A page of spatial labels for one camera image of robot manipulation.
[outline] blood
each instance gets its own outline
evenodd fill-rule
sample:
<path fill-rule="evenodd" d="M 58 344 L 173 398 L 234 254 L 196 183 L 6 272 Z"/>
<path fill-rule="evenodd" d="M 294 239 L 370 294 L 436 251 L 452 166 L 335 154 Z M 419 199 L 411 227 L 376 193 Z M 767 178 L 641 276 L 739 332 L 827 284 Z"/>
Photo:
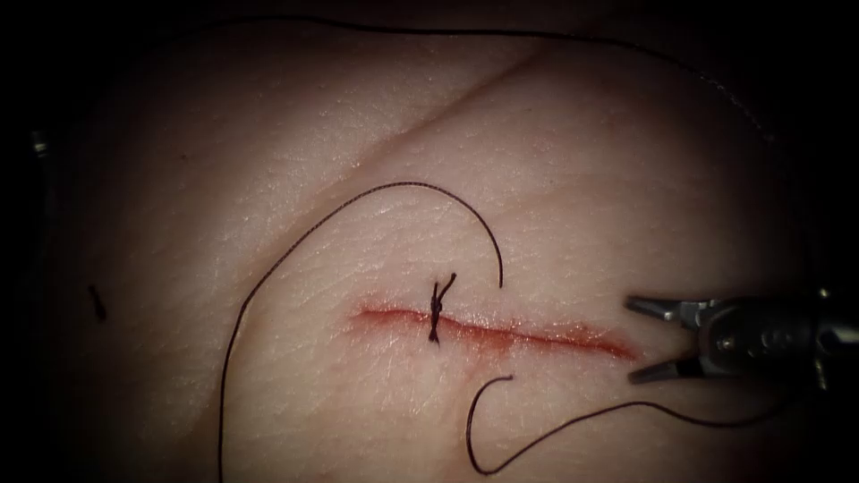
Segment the blood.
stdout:
<path fill-rule="evenodd" d="M 363 306 L 350 316 L 353 329 L 396 329 L 405 325 L 414 326 L 421 334 L 430 330 L 430 314 L 414 309 L 378 308 Z M 566 321 L 554 334 L 526 333 L 520 327 L 527 326 L 520 320 L 492 321 L 492 327 L 441 316 L 438 319 L 438 338 L 441 346 L 445 341 L 464 343 L 481 354 L 494 352 L 505 356 L 513 347 L 523 347 L 543 352 L 594 352 L 604 353 L 621 360 L 636 360 L 633 347 L 611 331 L 594 329 L 577 321 Z"/>

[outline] red incision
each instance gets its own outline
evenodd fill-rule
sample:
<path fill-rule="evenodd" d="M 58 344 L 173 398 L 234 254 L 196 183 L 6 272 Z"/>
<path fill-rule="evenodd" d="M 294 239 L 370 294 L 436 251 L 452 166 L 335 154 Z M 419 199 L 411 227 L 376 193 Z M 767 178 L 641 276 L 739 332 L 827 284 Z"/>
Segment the red incision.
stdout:
<path fill-rule="evenodd" d="M 430 332 L 430 315 L 411 309 L 363 308 L 352 316 L 352 320 L 356 324 L 372 324 L 375 327 L 408 323 L 416 327 L 419 326 L 421 330 L 426 331 L 426 334 Z M 458 340 L 465 342 L 481 353 L 493 351 L 499 355 L 506 354 L 512 346 L 516 345 L 545 352 L 575 350 L 577 352 L 603 352 L 624 360 L 637 358 L 627 343 L 580 323 L 574 323 L 567 329 L 560 329 L 563 332 L 554 335 L 522 333 L 517 328 L 520 324 L 515 320 L 506 324 L 493 323 L 492 325 L 514 328 L 486 328 L 465 324 L 452 318 L 440 317 L 438 319 L 438 338 L 442 345 L 446 339 Z"/>

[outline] skin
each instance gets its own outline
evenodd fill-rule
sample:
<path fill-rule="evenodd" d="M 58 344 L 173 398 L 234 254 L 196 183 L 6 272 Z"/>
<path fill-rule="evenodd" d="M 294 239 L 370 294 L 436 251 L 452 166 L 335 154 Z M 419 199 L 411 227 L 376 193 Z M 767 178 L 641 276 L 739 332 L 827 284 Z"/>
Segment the skin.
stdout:
<path fill-rule="evenodd" d="M 601 15 L 546 28 L 624 31 Z M 242 322 L 227 481 L 482 481 L 464 421 L 476 390 L 506 374 L 516 380 L 475 414 L 485 466 L 613 403 L 730 420 L 778 395 L 625 381 L 692 343 L 624 311 L 625 295 L 764 294 L 801 274 L 758 133 L 714 89 L 652 59 L 533 39 L 232 28 L 144 59 L 76 140 L 56 186 L 47 303 L 33 314 L 49 330 L 33 357 L 70 472 L 88 479 L 215 480 L 217 384 L 243 299 L 330 209 L 392 181 L 431 182 L 480 211 L 505 287 L 482 228 L 452 200 L 402 188 L 349 207 Z M 498 355 L 441 325 L 436 345 L 429 320 L 356 328 L 368 302 L 427 312 L 452 272 L 442 316 L 515 319 L 542 335 L 587 324 L 635 359 L 527 345 Z M 633 409 L 569 428 L 493 478 L 757 479 L 770 455 L 792 451 L 775 428 L 715 431 Z"/>

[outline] black suture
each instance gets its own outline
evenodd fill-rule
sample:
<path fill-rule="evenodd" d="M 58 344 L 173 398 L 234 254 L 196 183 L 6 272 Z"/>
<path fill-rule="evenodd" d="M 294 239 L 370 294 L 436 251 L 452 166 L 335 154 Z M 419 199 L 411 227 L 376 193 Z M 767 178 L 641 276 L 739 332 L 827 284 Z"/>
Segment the black suture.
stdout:
<path fill-rule="evenodd" d="M 98 296 L 98 290 L 96 290 L 95 285 L 91 284 L 89 286 L 89 297 L 92 299 L 92 306 L 96 311 L 98 322 L 107 321 L 107 309 L 105 309 L 105 304 L 101 301 L 101 297 Z"/>
<path fill-rule="evenodd" d="M 749 123 L 752 124 L 755 131 L 757 131 L 758 135 L 767 142 L 771 143 L 775 140 L 775 136 L 772 133 L 768 132 L 764 129 L 763 125 L 758 121 L 757 117 L 754 116 L 752 110 L 749 109 L 742 101 L 740 101 L 739 97 L 735 96 L 730 90 L 728 90 L 721 82 L 716 80 L 715 77 L 706 73 L 701 69 L 697 69 L 692 67 L 690 64 L 683 62 L 682 60 L 675 58 L 671 55 L 663 54 L 658 50 L 653 50 L 649 47 L 642 46 L 640 44 L 636 44 L 635 42 L 629 42 L 626 40 L 618 40 L 616 38 L 607 38 L 607 37 L 595 37 L 590 35 L 580 35 L 574 33 L 562 33 L 562 32 L 548 32 L 541 30 L 508 30 L 508 29 L 410 29 L 410 28 L 400 28 L 400 27 L 386 27 L 382 25 L 368 25 L 361 23 L 352 23 L 349 21 L 336 21 L 327 19 L 324 17 L 317 17 L 314 15 L 291 15 L 291 14 L 274 14 L 274 15 L 248 15 L 248 16 L 236 16 L 228 19 L 224 19 L 221 21 L 213 21 L 210 23 L 205 23 L 196 28 L 191 28 L 180 32 L 169 38 L 164 38 L 154 43 L 153 45 L 143 49 L 146 50 L 154 50 L 160 46 L 165 44 L 173 43 L 177 40 L 181 40 L 183 38 L 191 37 L 193 35 L 198 35 L 202 32 L 208 30 L 221 29 L 224 27 L 230 27 L 234 25 L 244 25 L 250 23 L 262 23 L 268 21 L 303 21 L 308 23 L 315 23 L 318 25 L 324 25 L 328 27 L 334 27 L 338 29 L 344 30 L 356 30 L 360 32 L 368 32 L 368 33 L 378 33 L 378 34 L 395 34 L 395 35 L 421 35 L 421 36 L 442 36 L 442 37 L 518 37 L 518 38 L 545 38 L 549 40 L 564 40 L 568 42 L 579 42 L 584 44 L 595 44 L 606 47 L 617 47 L 622 48 L 624 50 L 630 50 L 636 52 L 638 54 L 647 55 L 654 59 L 658 59 L 661 62 L 666 64 L 673 65 L 677 69 L 684 71 L 686 73 L 691 74 L 693 77 L 698 79 L 701 82 L 713 87 L 720 96 L 722 96 L 725 100 L 727 100 L 731 106 L 737 109 L 743 117 L 745 117 Z"/>
<path fill-rule="evenodd" d="M 715 428 L 715 429 L 731 429 L 731 428 L 744 428 L 747 426 L 751 426 L 751 425 L 763 422 L 766 419 L 770 419 L 770 418 L 778 415 L 780 412 L 782 412 L 784 409 L 786 409 L 788 406 L 790 406 L 790 404 L 792 404 L 796 401 L 796 394 L 790 394 L 789 396 L 785 397 L 784 399 L 777 402 L 776 404 L 774 404 L 773 406 L 771 406 L 766 411 L 764 411 L 760 414 L 757 414 L 757 415 L 754 415 L 752 417 L 745 418 L 745 419 L 738 419 L 736 421 L 726 421 L 726 422 L 708 421 L 706 419 L 693 418 L 692 416 L 687 416 L 687 415 L 682 414 L 680 412 L 674 411 L 674 410 L 672 410 L 666 406 L 663 406 L 661 404 L 657 404 L 655 402 L 650 402 L 650 401 L 623 402 L 623 403 L 620 403 L 620 404 L 617 404 L 614 406 L 609 406 L 609 407 L 607 407 L 605 409 L 601 409 L 599 411 L 589 412 L 589 413 L 584 414 L 582 416 L 579 416 L 577 418 L 570 419 L 569 421 L 561 424 L 557 428 L 550 430 L 549 432 L 543 434 L 542 436 L 537 437 L 536 439 L 531 441 L 529 444 L 523 446 L 522 449 L 520 449 L 519 451 L 514 453 L 513 456 L 510 456 L 509 458 L 504 460 L 497 467 L 495 467 L 491 470 L 486 470 L 477 463 L 477 459 L 474 457 L 474 449 L 472 447 L 472 418 L 474 416 L 474 409 L 477 407 L 477 401 L 481 398 L 481 394 L 483 394 L 483 391 L 485 391 L 487 387 L 492 386 L 493 384 L 500 382 L 500 381 L 511 381 L 511 380 L 513 380 L 513 375 L 496 377 L 494 379 L 491 379 L 489 382 L 484 384 L 483 387 L 481 387 L 481 389 L 477 392 L 477 394 L 474 395 L 474 399 L 472 400 L 472 407 L 469 408 L 469 410 L 468 410 L 468 422 L 465 425 L 465 447 L 468 450 L 468 458 L 469 458 L 469 460 L 471 460 L 474 470 L 477 471 L 478 473 L 480 473 L 481 475 L 489 476 L 489 475 L 494 475 L 494 474 L 500 472 L 501 470 L 506 468 L 507 465 L 509 465 L 510 463 L 515 461 L 517 458 L 522 456 L 525 452 L 532 449 L 534 446 L 538 445 L 539 443 L 541 443 L 545 439 L 549 438 L 550 436 L 553 436 L 556 433 L 560 432 L 564 428 L 572 426 L 575 423 L 582 422 L 582 421 L 585 421 L 585 420 L 591 419 L 591 418 L 596 418 L 597 416 L 600 416 L 602 414 L 622 410 L 624 408 L 629 408 L 629 407 L 634 407 L 634 406 L 643 406 L 643 407 L 655 409 L 656 411 L 664 412 L 665 414 L 667 414 L 668 416 L 671 416 L 672 418 L 680 419 L 683 422 L 687 422 L 689 424 L 694 424 L 695 426 L 703 426 L 705 428 Z"/>
<path fill-rule="evenodd" d="M 438 282 L 436 282 L 432 287 L 432 299 L 429 300 L 429 341 L 436 343 L 439 347 L 441 347 L 441 343 L 438 341 L 436 327 L 438 327 L 438 319 L 441 317 L 441 311 L 444 310 L 441 299 L 445 297 L 447 289 L 454 284 L 454 280 L 456 280 L 456 273 L 450 274 L 450 281 L 447 282 L 445 288 L 441 289 L 441 293 L 438 293 Z"/>
<path fill-rule="evenodd" d="M 326 221 L 328 221 L 334 215 L 336 215 L 337 213 L 340 213 L 341 211 L 343 211 L 344 208 L 348 207 L 349 205 L 352 205 L 355 201 L 358 201 L 359 199 L 362 199 L 366 196 L 369 196 L 370 194 L 373 194 L 377 191 L 382 191 L 382 190 L 386 190 L 388 188 L 395 188 L 395 187 L 399 187 L 399 186 L 416 186 L 416 187 L 420 187 L 420 188 L 426 188 L 428 190 L 438 191 L 439 193 L 446 195 L 450 199 L 455 200 L 460 205 L 468 208 L 468 210 L 471 211 L 472 214 L 475 217 L 477 217 L 477 219 L 481 222 L 481 225 L 483 225 L 483 228 L 486 230 L 486 233 L 489 235 L 489 239 L 492 241 L 492 247 L 495 249 L 495 254 L 496 254 L 496 257 L 498 258 L 498 288 L 502 288 L 504 286 L 504 262 L 501 260 L 501 249 L 498 248 L 498 242 L 495 240 L 495 234 L 493 234 L 492 230 L 489 229 L 489 225 L 487 225 L 486 221 L 483 220 L 483 216 L 481 216 L 480 213 L 477 212 L 477 210 L 472 208 L 471 205 L 466 203 L 462 198 L 459 198 L 458 196 L 456 196 L 454 193 L 452 193 L 448 190 L 445 190 L 444 188 L 439 188 L 438 186 L 436 186 L 434 184 L 429 184 L 427 182 L 391 182 L 388 184 L 383 184 L 381 186 L 377 186 L 375 188 L 371 188 L 369 190 L 366 190 L 363 193 L 361 193 L 357 196 L 354 196 L 351 199 L 342 203 L 339 207 L 335 208 L 331 213 L 328 213 L 324 218 L 319 220 L 314 226 L 312 226 L 310 228 L 310 230 L 304 232 L 304 234 L 295 243 L 293 243 L 293 245 L 291 247 L 289 247 L 289 249 L 286 251 L 286 253 L 284 253 L 283 256 L 281 256 L 280 258 L 277 259 L 275 264 L 271 266 L 271 268 L 268 270 L 268 272 L 266 272 L 266 274 L 260 278 L 260 280 L 257 282 L 257 284 L 253 286 L 253 289 L 251 289 L 251 292 L 248 294 L 247 298 L 245 298 L 244 302 L 242 302 L 242 307 L 239 309 L 239 315 L 238 315 L 238 317 L 236 317 L 236 320 L 235 320 L 235 325 L 233 327 L 233 333 L 230 335 L 230 342 L 226 346 L 226 356 L 224 358 L 224 368 L 221 371 L 220 399 L 219 399 L 219 403 L 218 403 L 218 418 L 217 418 L 217 480 L 219 482 L 223 483 L 223 481 L 224 481 L 224 400 L 225 400 L 225 395 L 226 395 L 226 374 L 227 374 L 227 370 L 228 370 L 229 364 L 230 364 L 230 356 L 233 354 L 233 346 L 235 345 L 235 338 L 239 334 L 239 326 L 242 323 L 242 316 L 244 315 L 245 310 L 248 309 L 248 304 L 251 303 L 251 299 L 253 299 L 253 296 L 256 295 L 256 293 L 259 291 L 259 288 L 262 287 L 262 285 L 268 280 L 268 278 L 271 276 L 271 274 L 273 274 L 275 272 L 275 270 L 277 270 L 277 268 L 280 267 L 280 265 L 282 263 L 284 263 L 284 260 L 286 260 L 286 257 L 289 257 L 289 255 L 292 254 L 293 251 L 295 251 L 295 249 L 298 248 L 298 246 L 301 245 L 302 242 L 304 242 L 304 240 L 307 239 L 307 237 L 310 236 L 311 233 L 318 230 L 319 227 L 322 226 Z"/>

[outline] cut suture piece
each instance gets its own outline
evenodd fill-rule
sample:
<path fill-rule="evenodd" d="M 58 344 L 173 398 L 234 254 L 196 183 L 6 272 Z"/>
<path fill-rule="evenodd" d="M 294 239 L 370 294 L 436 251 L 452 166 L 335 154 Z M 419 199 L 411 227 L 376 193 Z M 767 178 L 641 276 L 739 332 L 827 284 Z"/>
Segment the cut suture piece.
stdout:
<path fill-rule="evenodd" d="M 438 327 L 438 319 L 441 317 L 441 310 L 444 308 L 441 305 L 441 299 L 444 298 L 447 289 L 454 284 L 454 280 L 456 280 L 456 273 L 450 274 L 450 281 L 447 282 L 445 288 L 441 289 L 441 293 L 438 293 L 438 282 L 432 287 L 432 299 L 429 301 L 429 341 L 438 345 L 441 343 L 438 341 L 436 328 Z"/>
<path fill-rule="evenodd" d="M 548 439 L 550 436 L 553 436 L 556 433 L 561 432 L 563 429 L 565 429 L 568 426 L 573 426 L 573 424 L 575 424 L 577 422 L 582 422 L 582 421 L 585 421 L 587 419 L 596 418 L 597 416 L 601 416 L 603 414 L 607 414 L 609 412 L 613 412 L 613 411 L 617 411 L 617 410 L 622 410 L 624 408 L 631 408 L 634 406 L 643 406 L 643 407 L 655 409 L 656 411 L 664 412 L 665 414 L 667 414 L 668 416 L 670 416 L 674 419 L 679 419 L 683 422 L 686 422 L 686 423 L 689 423 L 689 424 L 692 424 L 695 426 L 703 426 L 705 428 L 714 428 L 714 429 L 732 429 L 732 428 L 745 428 L 747 426 L 761 423 L 766 419 L 770 419 L 770 418 L 775 417 L 776 415 L 781 413 L 784 409 L 786 409 L 788 406 L 790 406 L 792 403 L 795 403 L 798 399 L 797 396 L 799 395 L 799 393 L 793 392 L 791 394 L 788 394 L 783 399 L 779 400 L 773 406 L 771 406 L 769 409 L 767 409 L 766 411 L 764 411 L 760 414 L 756 414 L 754 416 L 751 416 L 751 417 L 745 418 L 745 419 L 738 419 L 735 421 L 724 421 L 724 422 L 723 421 L 710 421 L 710 420 L 706 420 L 706 419 L 694 418 L 692 416 L 687 416 L 685 414 L 681 414 L 681 413 L 674 411 L 670 408 L 667 408 L 661 404 L 657 404 L 655 402 L 650 402 L 650 401 L 622 402 L 622 403 L 614 405 L 614 406 L 608 406 L 607 408 L 601 409 L 599 411 L 589 412 L 589 413 L 583 414 L 582 416 L 579 416 L 577 418 L 570 419 L 569 421 L 565 422 L 564 424 L 561 424 L 557 428 L 550 430 L 546 434 L 537 437 L 536 439 L 531 441 L 529 444 L 523 446 L 522 449 L 520 449 L 519 451 L 514 453 L 513 456 L 510 456 L 509 458 L 507 458 L 506 460 L 501 462 L 501 464 L 499 464 L 495 468 L 486 469 L 486 468 L 483 468 L 482 466 L 480 466 L 479 463 L 477 463 L 477 458 L 475 458 L 475 456 L 474 456 L 474 447 L 472 446 L 472 419 L 474 417 L 474 410 L 477 408 L 477 401 L 479 401 L 479 399 L 481 398 L 481 395 L 483 394 L 484 391 L 486 391 L 486 389 L 489 386 L 492 386 L 493 384 L 500 382 L 500 381 L 510 381 L 510 380 L 513 380 L 513 375 L 496 377 L 494 379 L 491 379 L 489 382 L 484 384 L 480 389 L 478 389 L 477 394 L 474 395 L 474 399 L 472 400 L 472 407 L 469 408 L 469 410 L 468 410 L 468 420 L 465 424 L 465 449 L 468 451 L 468 458 L 472 462 L 472 467 L 474 468 L 475 471 L 477 471 L 481 475 L 489 476 L 489 475 L 494 475 L 494 474 L 500 472 L 501 470 L 506 468 L 507 465 L 514 462 L 520 456 L 525 454 L 528 450 L 530 450 L 534 446 L 538 445 L 539 443 L 542 443 L 543 440 Z"/>

